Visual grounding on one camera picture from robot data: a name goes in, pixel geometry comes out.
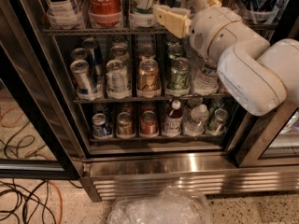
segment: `bottle label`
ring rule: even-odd
[[[164,131],[169,134],[175,134],[180,132],[180,123],[182,118],[165,118],[165,125],[164,125]]]

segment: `floor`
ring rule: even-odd
[[[15,136],[19,130],[22,136]],[[0,159],[7,158],[54,159],[13,98],[2,89]],[[208,195],[206,199],[214,224],[299,223],[299,191]],[[112,206],[113,202],[92,203],[78,181],[0,178],[0,223],[104,224]]]

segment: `white robotic arm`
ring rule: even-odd
[[[264,115],[287,98],[299,106],[298,41],[286,39],[270,48],[227,7],[196,13],[189,35],[199,56],[218,63],[221,82],[251,114]]]

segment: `small bottle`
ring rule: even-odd
[[[208,110],[206,105],[195,107],[184,121],[184,134],[188,136],[197,136],[203,133],[207,120]]]
[[[167,136],[177,136],[180,134],[180,124],[183,112],[179,100],[174,100],[166,109],[166,117],[164,120],[164,132]]]

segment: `plastic bag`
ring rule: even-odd
[[[118,199],[108,224],[211,224],[206,196],[168,187],[156,197]]]

